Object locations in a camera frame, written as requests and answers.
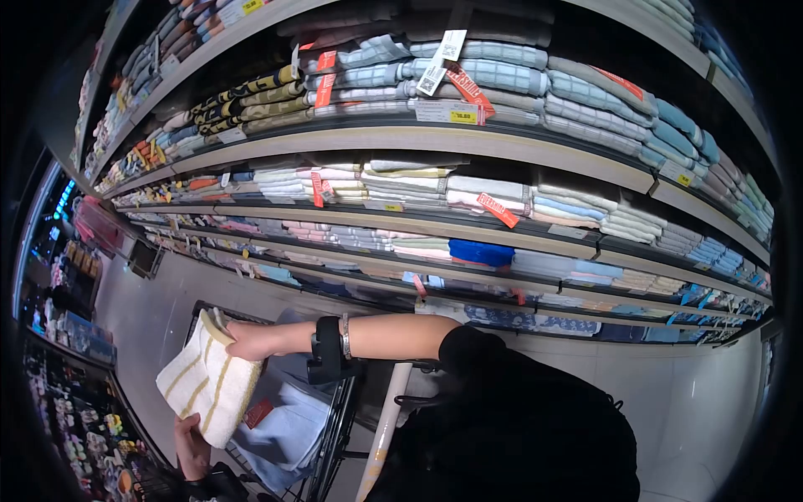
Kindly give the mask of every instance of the white pole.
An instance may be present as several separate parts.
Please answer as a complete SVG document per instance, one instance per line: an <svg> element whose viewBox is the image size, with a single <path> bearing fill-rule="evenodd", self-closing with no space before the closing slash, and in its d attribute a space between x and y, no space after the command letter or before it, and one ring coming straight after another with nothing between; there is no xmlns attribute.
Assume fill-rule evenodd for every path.
<svg viewBox="0 0 803 502"><path fill-rule="evenodd" d="M410 371L413 369L411 362L398 362L393 366L393 374L390 376L388 393L385 394L385 404L382 405L382 413L379 415L379 425L377 433L373 435L373 444L365 463L365 471L362 473L360 490L357 492L357 502L363 502L368 492L376 483L385 457L388 455L390 440L393 439L393 432L396 430L396 420L399 417L400 406L394 399L398 395L404 394L407 390L407 382L410 379Z"/></svg>

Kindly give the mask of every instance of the hand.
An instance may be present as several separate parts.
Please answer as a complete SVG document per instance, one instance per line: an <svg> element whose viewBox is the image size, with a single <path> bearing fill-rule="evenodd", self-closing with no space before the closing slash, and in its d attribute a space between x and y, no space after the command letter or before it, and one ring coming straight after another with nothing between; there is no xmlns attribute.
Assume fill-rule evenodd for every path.
<svg viewBox="0 0 803 502"><path fill-rule="evenodd" d="M201 422L201 415L196 413L184 420L176 416L173 423L176 453L187 481L202 480L209 471L212 446L198 432L199 422Z"/></svg>

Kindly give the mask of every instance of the aisle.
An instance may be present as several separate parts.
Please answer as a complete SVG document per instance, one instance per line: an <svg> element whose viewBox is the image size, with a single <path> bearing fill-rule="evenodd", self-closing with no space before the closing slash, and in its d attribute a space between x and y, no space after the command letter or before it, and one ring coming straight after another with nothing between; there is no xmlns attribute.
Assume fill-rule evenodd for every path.
<svg viewBox="0 0 803 502"><path fill-rule="evenodd" d="M294 303L296 298L170 253L151 281L124 270L119 258L104 263L96 322L114 333L123 390L165 456L175 458L173 412L154 380L181 349L196 300L265 319L275 319L291 306L301 313L340 313L342 309L340 304L312 296L305 296L303 303ZM360 308L349 311L356 313ZM622 412L638 442L641 500L703 501L724 481L758 398L758 333L729 349L547 337L509 337L506 342L624 401ZM351 449L365 451L370 435L356 432L353 436ZM353 500L362 465L354 459L344 462L328 500Z"/></svg>

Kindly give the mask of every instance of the black wrist strap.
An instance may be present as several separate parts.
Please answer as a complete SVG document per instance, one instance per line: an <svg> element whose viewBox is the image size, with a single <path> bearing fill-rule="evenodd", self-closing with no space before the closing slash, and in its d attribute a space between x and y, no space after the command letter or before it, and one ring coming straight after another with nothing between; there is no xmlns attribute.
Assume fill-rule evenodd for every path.
<svg viewBox="0 0 803 502"><path fill-rule="evenodd" d="M307 377L311 384L336 382L360 372L359 365L346 360L340 343L340 318L321 317L312 335L312 359L307 361Z"/></svg>

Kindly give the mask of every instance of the black shirt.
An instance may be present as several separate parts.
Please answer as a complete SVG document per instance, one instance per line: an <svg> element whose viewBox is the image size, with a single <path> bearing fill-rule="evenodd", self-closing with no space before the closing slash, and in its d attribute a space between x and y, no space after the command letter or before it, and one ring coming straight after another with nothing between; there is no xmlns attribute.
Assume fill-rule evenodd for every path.
<svg viewBox="0 0 803 502"><path fill-rule="evenodd" d="M636 501L636 440L608 394L460 326L439 350L462 390L396 430L366 502Z"/></svg>

